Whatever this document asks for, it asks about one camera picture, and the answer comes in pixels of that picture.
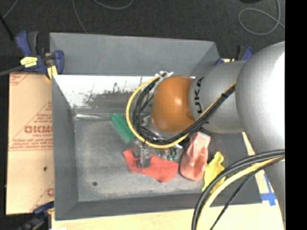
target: black floor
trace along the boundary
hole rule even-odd
[[[255,52],[285,40],[278,25],[268,35],[254,35],[240,25],[239,13],[246,8],[262,10],[274,18],[280,14],[285,24],[285,0],[133,0],[122,10],[99,6],[92,0],[74,0],[75,8],[87,33],[185,38],[214,41],[223,58],[236,55],[239,45]],[[130,0],[98,0],[110,6],[125,6]],[[15,0],[0,0],[4,16]],[[256,33],[265,33],[276,22],[263,14],[246,11],[242,23]],[[21,30],[40,31],[37,48],[48,50],[49,32],[84,33],[73,10],[72,0],[19,0],[5,16],[13,34]],[[0,23],[0,71],[19,65],[21,52]],[[0,77],[0,230],[14,229],[30,216],[4,216],[7,153],[8,78]]]

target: cardboard sheet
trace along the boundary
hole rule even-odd
[[[53,200],[51,82],[16,72],[9,84],[6,214],[30,213]]]

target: yellow cable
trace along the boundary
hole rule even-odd
[[[127,108],[126,108],[126,119],[127,119],[127,123],[128,123],[128,126],[130,128],[130,130],[132,131],[132,133],[136,136],[136,138],[138,138],[140,141],[144,142],[145,144],[153,147],[153,148],[158,148],[158,149],[166,149],[166,148],[170,148],[176,144],[178,144],[179,142],[181,142],[184,138],[186,138],[189,134],[186,134],[184,136],[182,136],[181,138],[179,138],[178,140],[172,142],[172,143],[169,143],[169,144],[165,144],[165,145],[157,145],[157,144],[154,144],[154,143],[151,143],[147,140],[145,140],[145,138],[143,138],[132,126],[131,124],[131,121],[130,121],[130,107],[131,107],[131,103],[134,99],[134,97],[136,96],[136,94],[143,88],[145,87],[146,85],[150,84],[151,82],[155,81],[156,79],[158,79],[160,76],[156,76],[150,80],[148,80],[147,82],[143,83],[142,85],[140,85],[131,95],[131,97],[129,98],[128,100],[128,103],[127,103]]]
[[[227,186],[229,186],[232,182],[236,181],[237,179],[241,178],[242,176],[244,175],[247,175],[255,170],[257,170],[258,168],[260,168],[261,166],[263,165],[266,165],[274,160],[277,160],[281,157],[277,157],[277,158],[274,158],[274,159],[269,159],[269,160],[266,160],[264,162],[259,162],[259,163],[256,163],[256,164],[253,164],[251,165],[250,167],[242,170],[242,171],[239,171],[238,173],[236,173],[235,175],[229,177],[227,180],[225,180],[221,185],[219,185],[212,193],[211,195],[208,197],[207,201],[205,202],[202,210],[201,210],[201,213],[200,213],[200,216],[199,216],[199,220],[196,224],[196,230],[200,230],[201,227],[200,225],[203,224],[203,218],[204,218],[204,215],[205,215],[205,212],[209,209],[210,205],[212,204],[212,202],[215,200],[215,198],[220,194],[221,191],[223,191]]]
[[[126,108],[126,120],[127,120],[127,124],[130,128],[130,130],[132,131],[132,133],[135,135],[136,138],[138,138],[140,141],[144,142],[145,144],[153,147],[153,148],[157,148],[157,149],[166,149],[166,148],[170,148],[170,147],[173,147],[175,146],[176,144],[180,143],[181,141],[183,141],[188,135],[189,133],[183,135],[182,137],[180,137],[179,139],[175,140],[174,142],[171,142],[171,143],[168,143],[168,144],[165,144],[165,145],[157,145],[157,144],[154,144],[154,143],[151,143],[149,141],[147,141],[144,137],[142,137],[132,126],[131,124],[131,121],[130,121],[130,107],[131,107],[131,103],[134,99],[134,97],[137,95],[137,93],[143,88],[145,87],[146,85],[150,84],[151,82],[155,81],[156,79],[158,79],[159,77],[161,77],[161,75],[159,76],[156,76],[152,79],[149,79],[147,82],[143,83],[142,85],[140,85],[131,95],[131,97],[129,98],[128,100],[128,103],[127,103],[127,108]],[[236,84],[236,82],[234,82],[232,85],[230,85],[224,92],[226,92],[227,90],[229,90],[231,87],[233,87],[234,85]],[[205,110],[202,112],[202,114],[196,119],[198,120],[199,118],[201,118],[216,102],[217,100],[221,97],[222,95],[219,95],[219,97],[217,97],[215,99],[214,102],[211,103],[211,105]]]

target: pink object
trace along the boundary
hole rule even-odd
[[[134,148],[130,148],[123,152],[127,165],[131,172],[143,173],[160,182],[168,182],[176,176],[179,164],[174,161],[160,159],[154,154],[150,154],[152,158],[150,159],[149,167],[139,168],[136,164],[136,161],[140,158],[134,157],[133,149]]]
[[[201,132],[191,136],[189,147],[182,155],[180,173],[182,176],[199,181],[206,171],[208,161],[208,145],[211,137]]]

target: blue clamp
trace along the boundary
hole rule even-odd
[[[41,55],[36,53],[36,38],[38,35],[38,31],[35,32],[27,32],[26,30],[21,31],[15,37],[15,42],[17,47],[22,51],[24,54],[24,59],[26,57],[34,57],[37,60],[34,62],[32,61],[31,64],[22,64],[23,71],[36,71],[44,73],[48,76],[48,66],[45,65],[47,60],[55,60],[55,66],[57,69],[58,74],[63,72],[64,68],[64,53],[62,50],[56,50],[50,57],[42,58]]]
[[[30,220],[24,223],[22,226],[15,228],[15,230],[36,230],[47,222],[49,214],[47,210],[54,207],[54,201],[41,205],[40,207],[33,210],[34,215]]]
[[[238,47],[237,56],[235,57],[235,61],[242,60],[247,61],[249,58],[251,58],[254,54],[253,49],[250,46],[245,46],[245,51],[242,50],[243,46]],[[218,58],[218,60],[215,63],[215,66],[219,64],[223,64],[225,61],[222,58]]]

